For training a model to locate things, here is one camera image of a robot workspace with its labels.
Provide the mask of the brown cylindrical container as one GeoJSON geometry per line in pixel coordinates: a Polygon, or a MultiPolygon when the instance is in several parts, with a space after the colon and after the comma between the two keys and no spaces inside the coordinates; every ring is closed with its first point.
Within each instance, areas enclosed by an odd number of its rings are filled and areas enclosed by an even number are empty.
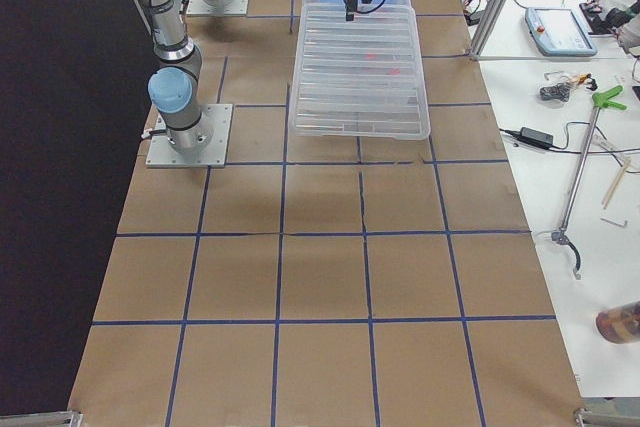
{"type": "Polygon", "coordinates": [[[639,302],[600,312],[595,319],[600,335],[615,344],[639,341],[639,302]]]}

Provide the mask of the wooden chopsticks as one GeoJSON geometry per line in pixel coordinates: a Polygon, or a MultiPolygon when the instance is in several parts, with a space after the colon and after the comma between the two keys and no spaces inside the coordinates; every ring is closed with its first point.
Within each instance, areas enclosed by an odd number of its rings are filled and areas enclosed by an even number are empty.
{"type": "Polygon", "coordinates": [[[626,157],[623,161],[623,163],[619,166],[618,171],[616,172],[610,186],[608,187],[602,201],[601,201],[601,205],[602,208],[604,210],[606,210],[618,188],[618,186],[620,185],[625,173],[627,172],[627,169],[629,168],[631,164],[631,159],[629,157],[626,157]]]}

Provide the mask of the teach pendant tablet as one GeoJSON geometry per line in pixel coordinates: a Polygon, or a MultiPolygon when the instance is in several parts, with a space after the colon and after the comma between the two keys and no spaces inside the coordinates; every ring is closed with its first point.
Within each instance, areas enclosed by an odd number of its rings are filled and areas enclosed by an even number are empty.
{"type": "Polygon", "coordinates": [[[529,7],[524,19],[544,56],[592,57],[598,52],[586,24],[571,9],[529,7]]]}

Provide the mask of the black power adapter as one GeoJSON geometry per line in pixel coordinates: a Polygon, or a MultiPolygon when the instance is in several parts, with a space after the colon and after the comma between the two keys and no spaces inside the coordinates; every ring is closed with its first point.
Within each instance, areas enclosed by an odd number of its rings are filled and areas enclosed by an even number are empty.
{"type": "Polygon", "coordinates": [[[551,134],[528,127],[521,127],[519,130],[501,129],[501,132],[511,136],[520,143],[542,150],[550,150],[554,146],[554,138],[551,134]]]}

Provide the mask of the silver allen key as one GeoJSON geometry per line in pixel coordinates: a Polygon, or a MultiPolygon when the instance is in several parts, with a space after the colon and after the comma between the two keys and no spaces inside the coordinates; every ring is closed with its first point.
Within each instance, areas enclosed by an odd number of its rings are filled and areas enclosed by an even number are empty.
{"type": "Polygon", "coordinates": [[[609,225],[615,226],[615,227],[619,227],[619,228],[626,228],[628,226],[628,220],[623,220],[623,221],[614,221],[611,219],[607,219],[604,217],[601,217],[600,220],[602,222],[605,222],[609,225]]]}

